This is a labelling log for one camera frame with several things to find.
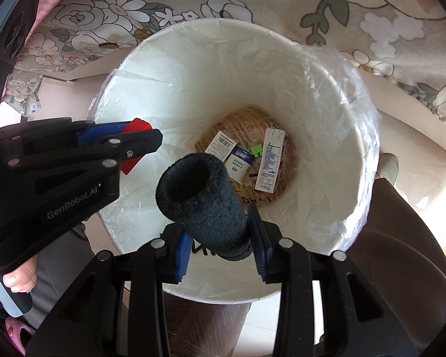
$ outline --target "black foam tube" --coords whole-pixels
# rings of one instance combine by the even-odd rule
[[[156,199],[165,216],[223,259],[251,255],[246,216],[215,156],[194,153],[175,162],[160,178]]]

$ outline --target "plastic bag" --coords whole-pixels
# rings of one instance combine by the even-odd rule
[[[353,243],[366,222],[379,154],[379,115],[357,70],[330,48],[301,46],[237,20],[201,19],[146,39],[90,109],[97,123],[138,117],[164,135],[158,152],[121,176],[120,198],[100,212],[121,251],[138,249],[169,223],[155,202],[164,170],[194,152],[215,122],[250,104],[284,125],[298,166],[284,195],[260,209],[262,218],[310,251],[329,254]],[[254,263],[236,262],[226,272],[223,262],[192,254],[187,276],[168,290],[243,302],[277,289],[260,282]]]

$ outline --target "floral tablecloth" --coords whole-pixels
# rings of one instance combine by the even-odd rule
[[[437,0],[62,0],[37,26],[17,68],[65,73],[202,17],[244,20],[300,43],[333,46],[446,123],[446,13]]]
[[[8,75],[5,95],[2,100],[7,102],[22,116],[29,116],[41,108],[38,90],[43,80],[42,73],[23,71],[15,68]]]

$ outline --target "shoe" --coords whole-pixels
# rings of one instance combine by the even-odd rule
[[[382,153],[378,159],[376,179],[387,179],[392,185],[398,177],[398,158],[392,153]]]

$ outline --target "person's hand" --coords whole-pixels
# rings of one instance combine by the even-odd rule
[[[37,284],[37,256],[28,259],[15,271],[3,275],[3,283],[12,293],[29,293]]]

